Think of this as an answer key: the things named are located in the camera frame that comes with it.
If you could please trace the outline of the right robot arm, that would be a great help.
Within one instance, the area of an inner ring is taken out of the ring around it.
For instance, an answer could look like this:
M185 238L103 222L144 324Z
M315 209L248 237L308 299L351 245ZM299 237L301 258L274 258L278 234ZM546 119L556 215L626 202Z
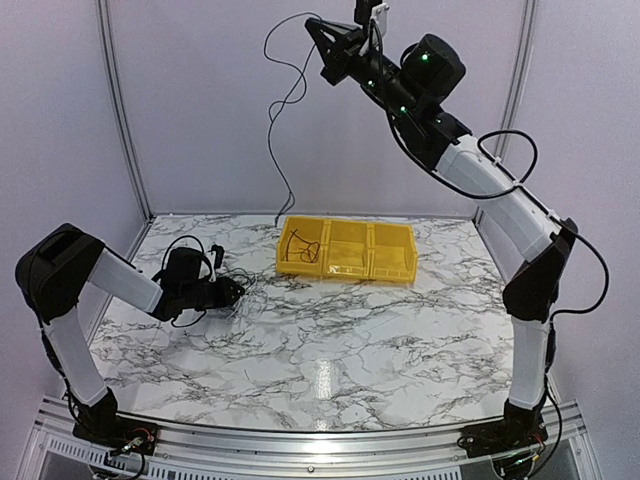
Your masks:
M545 397L547 324L560 277L575 242L563 223L481 147L460 120L441 106L466 73L455 50L426 34L400 64L384 54L373 24L345 25L311 18L305 28L332 85L356 81L380 106L407 156L436 181L474 200L523 258L502 298L514 329L512 383L495 438L515 448L534 431Z

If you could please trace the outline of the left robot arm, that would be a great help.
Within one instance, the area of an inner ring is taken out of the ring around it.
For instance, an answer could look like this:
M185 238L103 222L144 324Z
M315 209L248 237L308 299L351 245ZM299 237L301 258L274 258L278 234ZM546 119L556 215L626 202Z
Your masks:
M15 278L35 313L50 362L77 409L76 423L106 445L126 436L112 390L99 374L80 326L78 304L88 284L160 322L184 312L206 314L235 305L244 288L217 274L224 250L171 245L162 267L147 277L102 240L64 223L17 263Z

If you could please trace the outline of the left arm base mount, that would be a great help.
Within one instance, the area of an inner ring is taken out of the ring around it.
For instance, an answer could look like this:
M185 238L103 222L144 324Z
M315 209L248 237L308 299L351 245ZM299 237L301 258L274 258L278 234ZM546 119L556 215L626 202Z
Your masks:
M155 451L159 432L159 426L155 423L117 416L115 421L107 426L107 430L107 433L95 433L76 423L73 436L116 451L121 451L127 444L139 438L142 440L141 444L131 446L131 451L144 455L152 455Z

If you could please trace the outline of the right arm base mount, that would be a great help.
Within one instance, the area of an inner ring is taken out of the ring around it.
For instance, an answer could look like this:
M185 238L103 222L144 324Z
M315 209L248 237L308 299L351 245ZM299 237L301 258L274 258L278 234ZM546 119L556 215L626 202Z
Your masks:
M462 428L457 446L469 458L495 455L546 441L548 433L541 415L531 420L500 419Z

